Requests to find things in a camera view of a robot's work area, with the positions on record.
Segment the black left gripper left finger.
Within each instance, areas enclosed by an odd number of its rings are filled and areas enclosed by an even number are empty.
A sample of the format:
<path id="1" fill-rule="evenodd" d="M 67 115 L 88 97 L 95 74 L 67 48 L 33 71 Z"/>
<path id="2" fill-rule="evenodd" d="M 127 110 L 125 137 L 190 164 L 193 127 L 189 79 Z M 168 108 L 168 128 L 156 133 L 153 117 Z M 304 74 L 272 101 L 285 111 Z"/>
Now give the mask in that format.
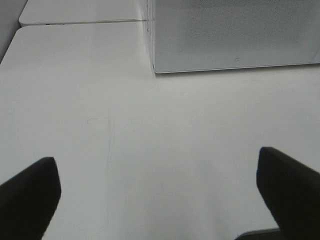
<path id="1" fill-rule="evenodd" d="M 44 157 L 0 186 L 0 238 L 40 240 L 62 194 L 53 157 Z"/>

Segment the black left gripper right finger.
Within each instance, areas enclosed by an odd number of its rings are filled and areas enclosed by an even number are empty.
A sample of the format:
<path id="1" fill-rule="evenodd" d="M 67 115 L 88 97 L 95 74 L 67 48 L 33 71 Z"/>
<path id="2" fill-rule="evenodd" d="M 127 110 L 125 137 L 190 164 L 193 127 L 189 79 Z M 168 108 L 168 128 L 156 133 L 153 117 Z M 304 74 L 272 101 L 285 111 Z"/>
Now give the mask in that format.
<path id="1" fill-rule="evenodd" d="M 287 240 L 320 238 L 320 174 L 273 147 L 259 151 L 256 185 Z"/>

